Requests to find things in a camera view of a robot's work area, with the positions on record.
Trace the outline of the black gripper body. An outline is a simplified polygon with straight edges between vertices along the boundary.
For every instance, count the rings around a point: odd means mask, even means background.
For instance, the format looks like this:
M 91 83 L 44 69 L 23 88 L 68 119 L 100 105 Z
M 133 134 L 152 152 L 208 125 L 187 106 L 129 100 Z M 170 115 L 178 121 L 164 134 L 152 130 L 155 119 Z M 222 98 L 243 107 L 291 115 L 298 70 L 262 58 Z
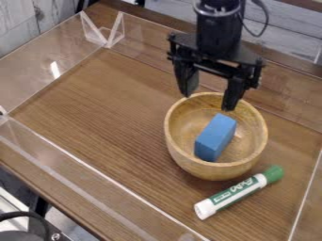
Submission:
M 266 61 L 242 43 L 227 51 L 207 54 L 198 49 L 195 33 L 171 32 L 167 40 L 167 59 L 172 65 L 176 61 L 192 63 L 198 71 L 212 73 L 226 79 L 240 74 L 246 79 L 247 88 L 258 88 Z

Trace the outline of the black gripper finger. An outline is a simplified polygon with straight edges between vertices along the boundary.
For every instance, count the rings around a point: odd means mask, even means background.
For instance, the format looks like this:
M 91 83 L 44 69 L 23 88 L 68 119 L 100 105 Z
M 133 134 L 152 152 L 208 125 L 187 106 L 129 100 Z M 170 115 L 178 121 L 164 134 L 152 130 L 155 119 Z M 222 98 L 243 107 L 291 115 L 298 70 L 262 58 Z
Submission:
M 176 61 L 174 65 L 182 95 L 188 98 L 199 86 L 199 72 L 192 63 Z
M 243 98 L 244 91 L 244 80 L 236 76 L 230 78 L 222 102 L 223 111 L 232 111 L 235 109 L 239 100 Z

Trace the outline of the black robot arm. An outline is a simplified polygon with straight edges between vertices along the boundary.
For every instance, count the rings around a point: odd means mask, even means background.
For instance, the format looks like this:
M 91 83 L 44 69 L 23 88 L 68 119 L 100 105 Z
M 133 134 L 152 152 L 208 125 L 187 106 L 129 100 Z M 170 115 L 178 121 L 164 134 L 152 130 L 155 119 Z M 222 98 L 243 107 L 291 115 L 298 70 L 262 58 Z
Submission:
M 222 100 L 223 111 L 232 111 L 250 88 L 258 88 L 266 61 L 242 44 L 242 31 L 260 37 L 266 26 L 254 34 L 244 25 L 247 0 L 195 0 L 196 31 L 171 32 L 167 40 L 167 59 L 172 62 L 180 93 L 190 97 L 199 86 L 199 71 L 212 73 L 227 80 Z M 251 0 L 266 15 L 262 0 Z

